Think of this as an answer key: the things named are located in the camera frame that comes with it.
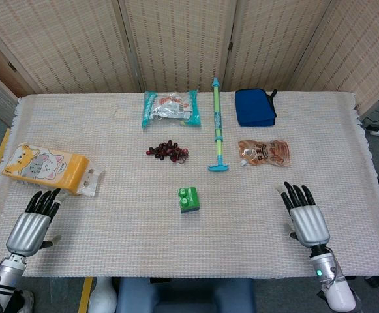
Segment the green teal toy water pump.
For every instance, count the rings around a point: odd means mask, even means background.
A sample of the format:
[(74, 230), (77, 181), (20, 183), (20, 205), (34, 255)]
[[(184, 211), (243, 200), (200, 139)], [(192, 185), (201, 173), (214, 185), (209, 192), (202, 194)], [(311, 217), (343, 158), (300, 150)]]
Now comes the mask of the green teal toy water pump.
[(223, 172), (228, 170), (229, 166), (223, 161), (222, 153), (222, 119), (221, 119), (221, 106), (220, 106), (220, 82), (218, 78), (213, 78), (211, 84), (213, 88), (213, 102), (214, 102), (214, 124), (215, 124), (215, 143), (217, 148), (217, 163), (208, 167), (212, 172)]

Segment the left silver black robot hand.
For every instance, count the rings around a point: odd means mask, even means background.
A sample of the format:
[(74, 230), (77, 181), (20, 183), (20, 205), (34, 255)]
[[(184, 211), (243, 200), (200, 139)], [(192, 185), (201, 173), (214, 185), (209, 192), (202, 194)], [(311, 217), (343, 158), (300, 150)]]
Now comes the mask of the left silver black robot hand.
[(30, 257), (39, 250), (53, 247), (59, 240), (45, 240), (48, 228), (58, 212), (61, 202), (57, 199), (61, 189), (38, 191), (18, 217), (6, 242), (11, 254)]

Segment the green toy block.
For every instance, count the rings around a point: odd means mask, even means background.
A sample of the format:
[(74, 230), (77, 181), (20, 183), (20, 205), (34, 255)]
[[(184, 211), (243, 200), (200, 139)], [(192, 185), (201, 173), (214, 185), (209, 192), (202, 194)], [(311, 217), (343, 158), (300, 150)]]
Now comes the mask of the green toy block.
[(189, 213), (200, 209), (200, 202), (195, 187), (183, 187), (177, 192), (181, 213)]

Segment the teal silver snack bag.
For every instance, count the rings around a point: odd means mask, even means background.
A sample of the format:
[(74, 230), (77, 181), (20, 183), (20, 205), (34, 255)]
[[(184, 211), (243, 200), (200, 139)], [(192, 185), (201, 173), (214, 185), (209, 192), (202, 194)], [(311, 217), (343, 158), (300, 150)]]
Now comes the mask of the teal silver snack bag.
[(181, 93), (146, 91), (142, 110), (142, 128), (164, 121), (190, 127), (200, 127), (200, 111), (196, 89)]

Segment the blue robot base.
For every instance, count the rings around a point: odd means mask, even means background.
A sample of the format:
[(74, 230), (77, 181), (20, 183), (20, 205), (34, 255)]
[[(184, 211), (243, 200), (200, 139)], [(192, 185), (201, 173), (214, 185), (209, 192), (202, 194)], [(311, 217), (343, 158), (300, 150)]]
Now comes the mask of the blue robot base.
[(122, 278), (116, 313), (256, 313), (249, 278)]

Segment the beige woven tablecloth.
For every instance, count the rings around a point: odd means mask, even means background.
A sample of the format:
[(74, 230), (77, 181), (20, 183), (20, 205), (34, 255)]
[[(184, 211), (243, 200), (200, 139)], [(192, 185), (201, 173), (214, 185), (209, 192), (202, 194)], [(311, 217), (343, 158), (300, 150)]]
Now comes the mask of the beige woven tablecloth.
[[(216, 162), (213, 97), (199, 93), (200, 127), (142, 128), (139, 93), (29, 95), (19, 101), (5, 150), (19, 143), (81, 154), (103, 173), (96, 194), (70, 196), (26, 276), (285, 278), (313, 276), (309, 250), (289, 236), (277, 192), (307, 186), (321, 208), (344, 274), (379, 276), (379, 187), (352, 93), (278, 92), (272, 127), (239, 126), (234, 95), (222, 93), (222, 173)], [(172, 140), (183, 164), (147, 156)], [(253, 166), (238, 141), (284, 140), (291, 166)], [(200, 209), (181, 213), (177, 192), (197, 189)]]

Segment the woven folding screen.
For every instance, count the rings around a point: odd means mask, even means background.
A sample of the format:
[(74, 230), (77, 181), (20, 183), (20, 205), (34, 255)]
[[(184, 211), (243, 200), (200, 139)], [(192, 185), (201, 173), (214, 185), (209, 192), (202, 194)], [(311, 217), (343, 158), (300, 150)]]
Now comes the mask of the woven folding screen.
[(379, 0), (0, 0), (0, 79), (31, 93), (347, 91), (379, 103)]

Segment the blue zipper pouch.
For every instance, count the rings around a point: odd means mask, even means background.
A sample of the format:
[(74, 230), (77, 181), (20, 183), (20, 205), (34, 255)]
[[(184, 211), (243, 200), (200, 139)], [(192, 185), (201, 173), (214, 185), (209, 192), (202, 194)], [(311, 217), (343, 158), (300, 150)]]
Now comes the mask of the blue zipper pouch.
[(240, 89), (235, 92), (235, 110), (241, 127), (271, 127), (277, 114), (273, 99), (274, 89), (267, 94), (263, 89)]

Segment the orange spouted drink pouch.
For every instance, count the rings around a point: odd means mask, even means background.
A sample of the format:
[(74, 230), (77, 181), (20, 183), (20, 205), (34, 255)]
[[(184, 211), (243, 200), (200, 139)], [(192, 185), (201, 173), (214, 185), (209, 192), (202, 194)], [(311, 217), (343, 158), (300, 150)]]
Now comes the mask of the orange spouted drink pouch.
[(255, 140), (238, 141), (239, 156), (253, 166), (270, 164), (291, 166), (290, 148), (284, 140), (259, 142)]

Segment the bunch of dark red grapes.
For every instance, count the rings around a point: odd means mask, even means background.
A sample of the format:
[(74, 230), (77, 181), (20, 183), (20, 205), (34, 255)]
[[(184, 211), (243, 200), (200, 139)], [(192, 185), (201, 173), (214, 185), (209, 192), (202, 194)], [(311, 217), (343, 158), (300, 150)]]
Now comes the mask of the bunch of dark red grapes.
[(149, 147), (145, 154), (157, 160), (169, 159), (173, 163), (183, 164), (189, 157), (189, 150), (181, 147), (177, 142), (168, 140), (155, 147)]

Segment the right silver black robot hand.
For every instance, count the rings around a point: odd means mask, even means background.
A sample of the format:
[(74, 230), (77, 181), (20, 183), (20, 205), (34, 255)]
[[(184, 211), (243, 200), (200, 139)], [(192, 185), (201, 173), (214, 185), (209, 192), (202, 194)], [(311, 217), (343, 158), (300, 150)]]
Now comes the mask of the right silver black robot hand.
[(330, 233), (319, 206), (311, 191), (305, 186), (284, 182), (284, 187), (276, 188), (290, 215), (297, 240), (305, 247), (326, 245)]

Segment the yellow cat print tissue pack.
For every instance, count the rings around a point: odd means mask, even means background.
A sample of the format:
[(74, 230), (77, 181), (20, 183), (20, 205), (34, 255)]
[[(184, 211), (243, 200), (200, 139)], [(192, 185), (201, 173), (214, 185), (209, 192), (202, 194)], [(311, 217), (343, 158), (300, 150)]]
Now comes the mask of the yellow cat print tissue pack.
[(2, 174), (30, 185), (94, 196), (103, 169), (87, 157), (19, 143)]

